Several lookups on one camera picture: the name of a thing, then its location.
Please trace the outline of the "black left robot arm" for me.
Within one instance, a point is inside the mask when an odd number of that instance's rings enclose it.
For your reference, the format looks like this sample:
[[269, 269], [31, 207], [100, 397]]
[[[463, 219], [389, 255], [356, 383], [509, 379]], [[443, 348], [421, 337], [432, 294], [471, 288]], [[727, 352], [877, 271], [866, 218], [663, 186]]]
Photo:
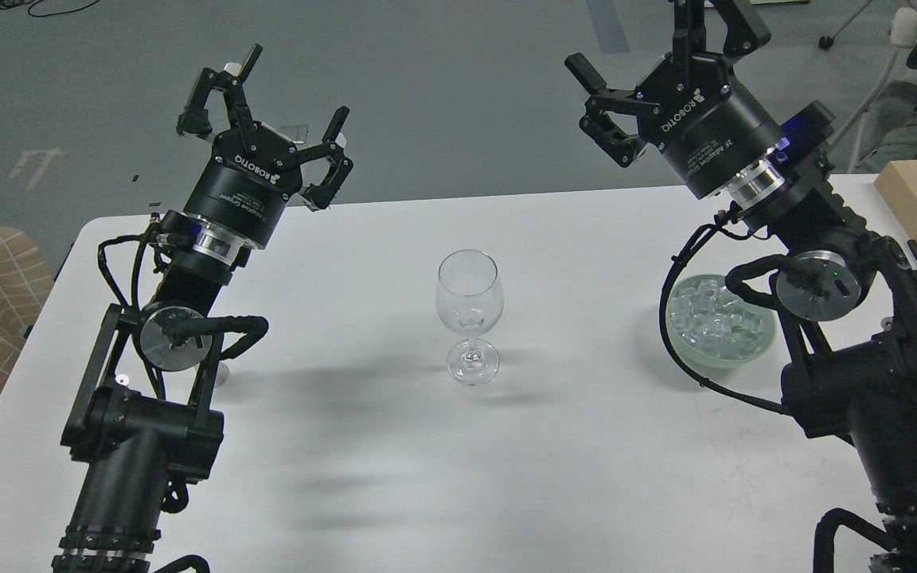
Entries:
[[160, 516], [185, 510], [224, 439], [212, 407], [219, 367], [268, 333], [259, 316], [214, 316], [222, 287], [265, 249], [292, 197], [327, 209], [353, 169], [339, 107], [321, 140], [301, 146], [252, 116], [244, 86], [262, 47], [201, 70], [176, 123], [210, 142], [181, 210], [140, 233], [103, 240], [106, 309], [61, 435], [88, 466], [55, 572], [146, 572]]

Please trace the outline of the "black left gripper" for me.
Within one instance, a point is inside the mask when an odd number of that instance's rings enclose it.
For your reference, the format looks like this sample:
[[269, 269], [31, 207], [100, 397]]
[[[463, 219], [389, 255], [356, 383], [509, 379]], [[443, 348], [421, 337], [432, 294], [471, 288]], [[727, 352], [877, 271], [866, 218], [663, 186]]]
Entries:
[[[346, 106], [335, 110], [321, 142], [302, 151], [267, 124], [256, 127], [244, 84], [262, 51], [255, 44], [244, 63], [223, 70], [203, 68], [176, 120], [176, 134], [208, 140], [216, 133], [207, 104], [212, 93], [222, 94], [230, 130], [215, 138], [183, 214], [218, 224], [258, 250], [269, 243], [292, 196], [299, 196], [309, 210], [327, 209], [353, 169], [339, 141], [350, 113]], [[256, 135], [257, 149], [251, 151], [241, 140], [255, 141]], [[315, 161], [326, 162], [327, 173], [317, 184], [303, 184], [302, 168]]]

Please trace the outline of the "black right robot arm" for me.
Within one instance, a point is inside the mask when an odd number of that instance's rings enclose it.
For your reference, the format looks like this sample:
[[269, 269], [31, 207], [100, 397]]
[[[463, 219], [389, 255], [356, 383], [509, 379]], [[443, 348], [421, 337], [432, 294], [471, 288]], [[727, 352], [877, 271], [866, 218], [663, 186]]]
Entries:
[[696, 198], [731, 206], [699, 226], [663, 283], [659, 309], [691, 258], [727, 224], [766, 229], [786, 247], [732, 268], [728, 289], [775, 312], [790, 363], [780, 403], [732, 391], [685, 366], [703, 388], [792, 417], [808, 438], [836, 436], [859, 454], [882, 526], [833, 509], [813, 540], [831, 572], [837, 530], [881, 548], [873, 572], [917, 572], [917, 270], [889, 236], [866, 228], [829, 183], [833, 116], [818, 101], [777, 123], [734, 64], [771, 32], [748, 1], [716, 1], [723, 51], [707, 47], [702, 1], [673, 1], [672, 50], [633, 90], [609, 88], [579, 53], [565, 66], [588, 94], [579, 126], [619, 166], [654, 146]]

